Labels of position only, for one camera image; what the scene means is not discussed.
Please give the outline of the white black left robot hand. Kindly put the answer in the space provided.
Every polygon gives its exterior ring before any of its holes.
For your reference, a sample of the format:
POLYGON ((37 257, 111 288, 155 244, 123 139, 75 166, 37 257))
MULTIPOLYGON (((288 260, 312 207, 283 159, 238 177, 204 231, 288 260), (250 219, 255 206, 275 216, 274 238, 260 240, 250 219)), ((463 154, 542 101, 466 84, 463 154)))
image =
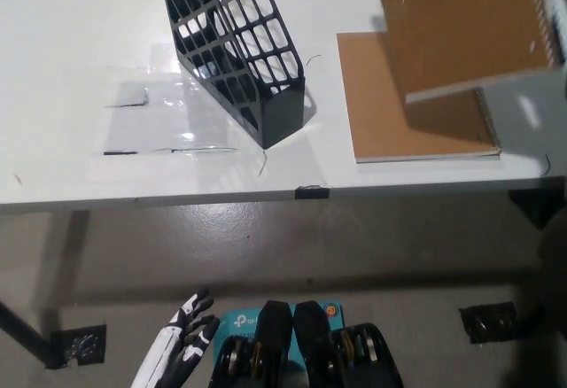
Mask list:
POLYGON ((135 388, 181 388, 211 345, 220 319, 207 310, 209 289, 196 291, 161 328, 132 382, 135 388))

